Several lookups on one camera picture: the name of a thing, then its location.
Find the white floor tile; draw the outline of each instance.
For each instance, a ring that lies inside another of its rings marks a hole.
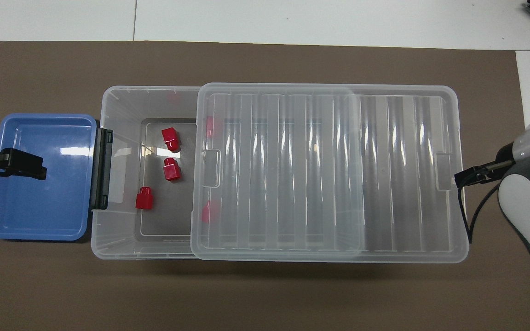
[[[0,0],[0,40],[132,40],[135,0]]]
[[[135,40],[530,50],[514,0],[138,0]]]

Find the brown table surface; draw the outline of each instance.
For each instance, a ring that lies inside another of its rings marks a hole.
[[[99,119],[110,86],[213,81],[450,86],[466,167],[523,130],[512,51],[192,42],[0,42],[0,122]],[[0,330],[530,330],[530,256],[494,199],[474,239],[459,264],[102,261],[89,242],[0,240]]]

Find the red object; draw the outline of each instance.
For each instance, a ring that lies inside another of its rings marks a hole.
[[[170,91],[167,93],[167,100],[171,101],[172,103],[179,104],[181,101],[181,94],[175,91]]]
[[[202,207],[202,222],[209,223],[211,220],[215,220],[218,217],[218,205],[212,205],[210,201]]]
[[[164,161],[165,165],[162,168],[162,171],[165,173],[166,180],[175,180],[181,178],[181,170],[177,161],[172,157],[168,157]]]
[[[142,186],[140,193],[136,195],[136,209],[152,209],[153,208],[153,195],[151,194],[151,188],[148,186]]]
[[[177,149],[179,149],[179,139],[177,138],[177,131],[175,131],[174,128],[167,128],[165,130],[161,130],[162,138],[165,141],[165,145],[167,145],[167,148],[174,152]]]
[[[214,134],[214,117],[206,117],[206,138],[212,138]]]

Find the plastic box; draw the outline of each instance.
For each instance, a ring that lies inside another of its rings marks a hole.
[[[166,182],[160,167],[160,130],[174,123],[187,125],[181,183]],[[117,86],[104,95],[101,126],[114,130],[114,156],[109,207],[93,218],[100,258],[467,255],[453,181],[462,170],[458,103],[445,86]],[[153,210],[134,209],[143,185],[153,187]]]
[[[0,177],[0,239],[79,239],[87,228],[97,123],[89,115],[11,114],[0,151],[42,157],[46,180]]]
[[[114,86],[102,100],[101,127],[114,130],[107,210],[94,210],[91,249],[103,259],[194,258],[190,216],[199,87]],[[181,150],[172,153],[161,130],[174,127]],[[168,182],[163,160],[173,157],[182,178]],[[141,186],[154,207],[135,209]]]

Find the black latch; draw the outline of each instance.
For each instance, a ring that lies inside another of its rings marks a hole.
[[[2,149],[0,152],[0,177],[9,176],[46,179],[46,168],[42,167],[42,157],[15,148]]]
[[[109,194],[109,168],[112,161],[112,143],[114,132],[104,128],[97,129],[93,152],[93,171],[91,172],[90,209],[107,209]]]

